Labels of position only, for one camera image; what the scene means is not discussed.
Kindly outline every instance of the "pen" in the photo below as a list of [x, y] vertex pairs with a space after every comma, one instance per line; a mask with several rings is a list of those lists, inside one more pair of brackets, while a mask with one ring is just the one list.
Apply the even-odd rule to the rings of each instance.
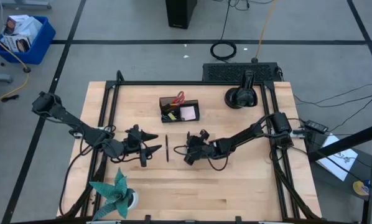
[[167, 151], [167, 162], [169, 162], [169, 155], [168, 155], [168, 135], [165, 135], [165, 150]]

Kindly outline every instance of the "blue bin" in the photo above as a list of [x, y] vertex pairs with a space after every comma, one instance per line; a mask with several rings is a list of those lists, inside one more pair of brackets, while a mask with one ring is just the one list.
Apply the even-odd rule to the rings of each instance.
[[[53, 38], [55, 37], [56, 31], [50, 25], [48, 18], [45, 16], [33, 16], [38, 21], [42, 23], [41, 30], [34, 39], [34, 42], [31, 44], [31, 48], [27, 52], [13, 52], [18, 56], [24, 63], [38, 65], [41, 63], [45, 54], [48, 51], [49, 45]], [[11, 63], [19, 63], [16, 58], [14, 58], [10, 53], [4, 50], [0, 46], [0, 56]]]

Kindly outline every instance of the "scissors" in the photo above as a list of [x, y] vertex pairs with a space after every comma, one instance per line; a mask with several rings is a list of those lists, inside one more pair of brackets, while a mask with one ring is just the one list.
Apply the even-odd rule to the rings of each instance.
[[179, 106], [182, 103], [185, 102], [185, 93], [183, 91], [180, 91], [176, 98], [171, 102], [171, 106]]

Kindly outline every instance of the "wooden tabletop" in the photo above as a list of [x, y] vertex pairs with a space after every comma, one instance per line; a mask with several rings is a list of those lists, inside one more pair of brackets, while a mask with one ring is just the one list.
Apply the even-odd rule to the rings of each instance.
[[[81, 119], [96, 127], [100, 114], [105, 82], [90, 82]], [[277, 102], [281, 112], [288, 118], [298, 118], [288, 82], [275, 83]], [[253, 108], [234, 110], [225, 105], [225, 92], [230, 86], [120, 86], [114, 125], [115, 139], [122, 141], [126, 129], [138, 124], [143, 131], [158, 134], [157, 139], [146, 142], [148, 146], [163, 145], [142, 168], [139, 160], [127, 163], [107, 163], [105, 182], [113, 184], [118, 167], [128, 177], [128, 187], [139, 194], [136, 209], [128, 213], [128, 220], [143, 220], [151, 215], [153, 220], [234, 220], [241, 216], [243, 221], [281, 220], [279, 199], [276, 189], [273, 165], [269, 160], [269, 140], [260, 138], [250, 141], [229, 157], [225, 170], [213, 170], [206, 159], [187, 165], [184, 157], [172, 149], [184, 145], [186, 134], [198, 134], [201, 129], [210, 133], [209, 140], [230, 137], [264, 116], [259, 87], [258, 105]], [[198, 100], [200, 121], [166, 123], [160, 121], [159, 98], [175, 96], [180, 90], [186, 100]], [[105, 121], [108, 122], [109, 106]], [[270, 93], [267, 91], [269, 105]], [[290, 121], [293, 128], [298, 121]], [[169, 138], [169, 162], [165, 156], [165, 135]], [[305, 150], [304, 142], [293, 139], [295, 147]], [[80, 140], [75, 140], [72, 159], [79, 153]], [[321, 216], [319, 202], [307, 156], [289, 149], [289, 160], [296, 191], [312, 211]], [[66, 212], [82, 193], [90, 166], [91, 153], [79, 158], [73, 165], [63, 198]], [[221, 167], [225, 160], [214, 161]], [[289, 194], [284, 188], [289, 217], [292, 217]], [[122, 219], [116, 211], [104, 219]]]

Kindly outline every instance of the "black computer tower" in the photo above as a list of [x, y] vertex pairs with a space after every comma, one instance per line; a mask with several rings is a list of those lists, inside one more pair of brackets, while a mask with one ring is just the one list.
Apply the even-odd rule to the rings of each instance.
[[187, 29], [197, 0], [165, 0], [168, 25]]

